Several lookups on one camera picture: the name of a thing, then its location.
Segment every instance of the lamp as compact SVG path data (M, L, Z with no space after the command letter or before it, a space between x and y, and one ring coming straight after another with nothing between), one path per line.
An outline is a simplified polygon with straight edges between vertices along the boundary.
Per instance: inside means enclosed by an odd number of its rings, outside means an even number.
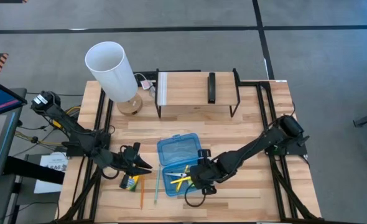
M141 110L142 98L121 45L110 41L96 44L86 53L85 65L122 114L134 115Z

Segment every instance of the transparent blue container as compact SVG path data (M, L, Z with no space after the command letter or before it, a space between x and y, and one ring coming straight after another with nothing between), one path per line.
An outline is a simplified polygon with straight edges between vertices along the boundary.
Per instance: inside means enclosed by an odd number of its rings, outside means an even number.
M185 193L189 187L188 181L183 181L180 190L177 192L177 184L170 184L180 177L166 175L166 173L183 173L186 165L197 165L197 151L202 149L198 136L195 133L174 135L172 138L161 140L157 143L157 152L160 163L164 166L162 170L165 192L168 196L177 196ZM192 186L188 192L197 190Z

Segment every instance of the wooden lamp base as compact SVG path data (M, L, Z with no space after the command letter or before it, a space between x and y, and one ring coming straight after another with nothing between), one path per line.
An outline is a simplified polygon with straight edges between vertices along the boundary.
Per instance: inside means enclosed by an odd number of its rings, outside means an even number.
M137 93L129 101L117 103L117 109L127 116L137 114L142 109L142 98Z

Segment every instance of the wooden tabletop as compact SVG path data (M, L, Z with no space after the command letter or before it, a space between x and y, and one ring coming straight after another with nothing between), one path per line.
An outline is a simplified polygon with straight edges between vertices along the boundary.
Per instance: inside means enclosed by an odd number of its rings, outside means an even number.
M271 81L276 113L291 114L293 110L289 86L286 82ZM100 96L96 81L87 83L81 105L79 123L92 129ZM260 152L244 162L238 173L230 180L217 184L217 194L209 195L198 208L186 205L184 197L168 197L164 192L162 178L159 184L157 205L154 205L159 158L157 142L175 134L197 133L202 148L211 149L211 156L239 149L254 140L263 130L256 89L250 86L239 88L241 104L233 118L229 109L220 106L171 106L163 109L163 117L157 117L154 99L148 92L138 90L144 105L134 116L122 115L113 106L111 124L116 128L112 134L111 151L118 152L120 145L138 141L141 143L141 157L153 166L152 173L145 176L144 206L140 209L141 183L136 192L119 188L122 174L117 179L101 181L101 190L96 212L96 222L251 222L277 221L277 211L271 168L267 156ZM105 119L107 103L103 110ZM62 192L60 212L64 214L72 204L72 195L78 175L81 158L69 161ZM292 187L301 201L316 216L320 216L314 185L308 165L299 156L287 156ZM81 172L78 193L82 188L85 166ZM105 169L112 176L115 171ZM282 190L289 217L286 193ZM196 203L199 193L189 195ZM85 217L89 216L90 203L86 204Z
M207 105L209 72L160 72L157 104L160 106ZM233 72L215 72L215 104L236 105Z

